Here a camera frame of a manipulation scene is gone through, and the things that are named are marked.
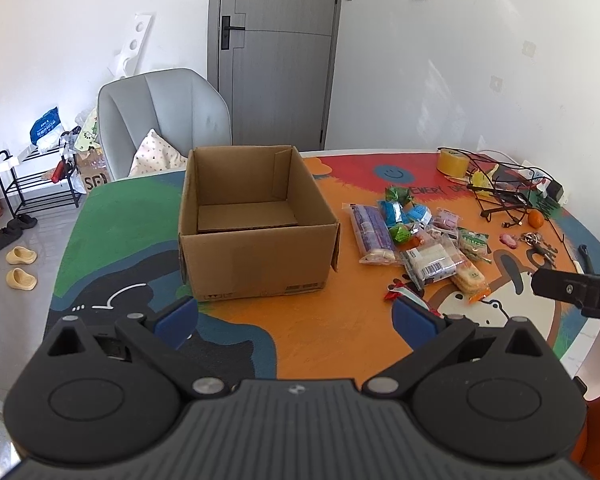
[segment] open cardboard box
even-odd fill
[[[340,223],[293,146],[197,148],[178,238],[198,300],[276,296],[324,287]]]

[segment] yellow slipper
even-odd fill
[[[24,270],[16,267],[7,272],[7,285],[18,290],[31,290],[36,286],[38,279],[35,276],[27,274]]]
[[[28,265],[35,262],[38,255],[36,254],[36,251],[31,251],[26,247],[17,246],[14,247],[11,251],[9,251],[5,257],[11,265]]]

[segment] gray armchair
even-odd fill
[[[197,146],[231,144],[224,99],[188,68],[149,72],[102,87],[98,142],[113,179],[128,176],[134,155],[152,128],[184,156]]]

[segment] round table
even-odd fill
[[[526,316],[573,375],[600,328],[568,304],[537,298],[531,274],[542,264],[525,244],[499,240],[531,231],[503,229],[506,214],[481,218],[473,193],[436,171],[435,153],[305,153],[320,190],[342,222],[338,272],[318,292],[200,303],[196,329],[180,351],[229,382],[243,378],[354,378],[361,383],[411,349],[392,323],[388,286],[401,267],[365,266],[343,203],[374,205],[391,185],[411,189],[433,212],[447,208],[461,226],[489,235],[493,264],[478,263],[491,284],[487,301],[468,305],[449,280],[429,285],[425,300],[440,312],[466,314],[483,326]],[[184,172],[119,180],[97,187],[85,201],[56,280],[47,327],[71,313],[88,324],[111,324],[129,312],[157,311],[187,293],[178,261],[177,221]],[[539,230],[558,253],[557,269],[574,271],[560,238],[587,244],[600,274],[600,243],[565,209]]]

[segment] blue gripper pad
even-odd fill
[[[171,348],[179,348],[196,329],[198,323],[198,302],[189,298],[156,322],[154,335]]]
[[[428,309],[404,296],[394,301],[391,310],[394,330],[412,350],[420,348],[438,335],[438,327],[432,318],[435,319],[435,316]]]

